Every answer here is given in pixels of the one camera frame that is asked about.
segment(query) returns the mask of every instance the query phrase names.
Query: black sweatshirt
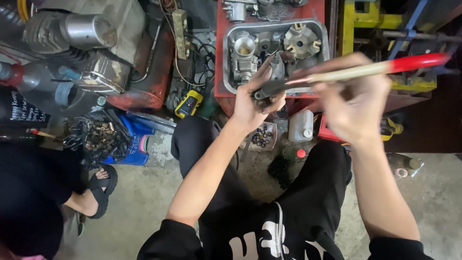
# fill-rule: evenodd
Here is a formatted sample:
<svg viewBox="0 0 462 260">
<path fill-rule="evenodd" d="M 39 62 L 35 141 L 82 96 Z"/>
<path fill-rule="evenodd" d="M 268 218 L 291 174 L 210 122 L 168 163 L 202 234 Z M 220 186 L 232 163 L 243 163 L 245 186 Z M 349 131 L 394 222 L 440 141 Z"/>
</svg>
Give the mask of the black sweatshirt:
<svg viewBox="0 0 462 260">
<path fill-rule="evenodd" d="M 214 238 L 213 245 L 201 246 L 191 226 L 163 220 L 141 248 L 137 260 L 343 260 L 334 242 L 322 232 L 306 240 L 285 217 L 275 202 L 261 207 L 247 219 L 229 223 Z M 369 260 L 431 260 L 422 243 L 414 240 L 378 237 L 369 244 Z"/>
</svg>

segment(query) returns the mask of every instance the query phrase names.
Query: person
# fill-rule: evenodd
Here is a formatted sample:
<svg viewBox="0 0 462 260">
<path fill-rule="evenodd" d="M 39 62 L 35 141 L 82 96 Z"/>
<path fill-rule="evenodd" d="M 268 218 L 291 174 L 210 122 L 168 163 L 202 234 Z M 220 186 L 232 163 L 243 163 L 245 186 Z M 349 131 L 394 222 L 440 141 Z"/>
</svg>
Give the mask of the person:
<svg viewBox="0 0 462 260">
<path fill-rule="evenodd" d="M 0 259 L 52 260 L 62 239 L 72 241 L 63 237 L 72 228 L 63 205 L 90 218 L 105 213 L 117 172 L 103 165 L 86 189 L 80 159 L 70 150 L 0 142 Z"/>
<path fill-rule="evenodd" d="M 311 74 L 371 63 L 355 53 L 319 64 Z M 333 87 L 317 83 L 329 127 L 351 144 L 351 157 L 338 143 L 319 142 L 298 177 L 272 203 L 253 199 L 230 160 L 240 142 L 273 111 L 285 95 L 259 110 L 250 94 L 269 79 L 268 62 L 251 82 L 237 89 L 233 116 L 220 130 L 216 123 L 188 117 L 176 127 L 172 155 L 184 181 L 160 230 L 144 243 L 138 260 L 342 260 L 334 244 L 353 162 L 359 211 L 371 239 L 370 260 L 431 259 L 387 162 L 379 134 L 391 81 L 385 75 L 346 82 L 348 101 Z M 199 238 L 194 224 L 199 221 Z"/>
</svg>

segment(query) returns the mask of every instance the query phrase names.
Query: red brush handle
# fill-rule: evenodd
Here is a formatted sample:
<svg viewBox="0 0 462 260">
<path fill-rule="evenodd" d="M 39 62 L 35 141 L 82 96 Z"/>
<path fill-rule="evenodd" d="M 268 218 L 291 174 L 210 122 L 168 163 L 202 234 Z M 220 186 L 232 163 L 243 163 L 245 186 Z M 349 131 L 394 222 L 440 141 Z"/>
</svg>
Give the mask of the red brush handle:
<svg viewBox="0 0 462 260">
<path fill-rule="evenodd" d="M 442 65 L 448 62 L 450 58 L 446 53 L 432 53 L 394 59 L 391 60 L 393 65 L 390 73 Z"/>
</svg>

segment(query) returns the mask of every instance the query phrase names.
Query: carburetor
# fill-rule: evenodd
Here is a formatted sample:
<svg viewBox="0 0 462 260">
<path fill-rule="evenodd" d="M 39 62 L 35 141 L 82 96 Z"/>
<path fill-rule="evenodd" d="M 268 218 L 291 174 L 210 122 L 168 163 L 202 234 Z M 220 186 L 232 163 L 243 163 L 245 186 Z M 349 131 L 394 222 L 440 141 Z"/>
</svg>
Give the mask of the carburetor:
<svg viewBox="0 0 462 260">
<path fill-rule="evenodd" d="M 258 57 L 254 55 L 256 44 L 246 31 L 240 32 L 234 41 L 231 53 L 232 71 L 235 81 L 249 82 L 257 72 Z"/>
</svg>

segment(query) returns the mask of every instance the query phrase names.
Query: blue container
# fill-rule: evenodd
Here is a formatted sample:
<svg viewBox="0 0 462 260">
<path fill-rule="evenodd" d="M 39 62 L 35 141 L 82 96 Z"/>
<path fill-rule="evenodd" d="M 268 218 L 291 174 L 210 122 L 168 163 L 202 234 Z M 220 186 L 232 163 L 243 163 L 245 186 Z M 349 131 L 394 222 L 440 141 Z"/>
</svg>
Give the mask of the blue container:
<svg viewBox="0 0 462 260">
<path fill-rule="evenodd" d="M 103 163 L 143 166 L 147 162 L 149 154 L 143 148 L 140 149 L 140 146 L 144 146 L 144 141 L 146 139 L 145 136 L 153 135 L 155 129 L 147 127 L 140 122 L 132 121 L 125 115 L 120 115 L 119 118 L 125 124 L 130 136 L 132 137 L 132 141 L 127 150 L 127 156 L 124 159 L 116 162 L 114 162 L 112 156 L 109 156 L 105 161 L 103 161 Z"/>
</svg>

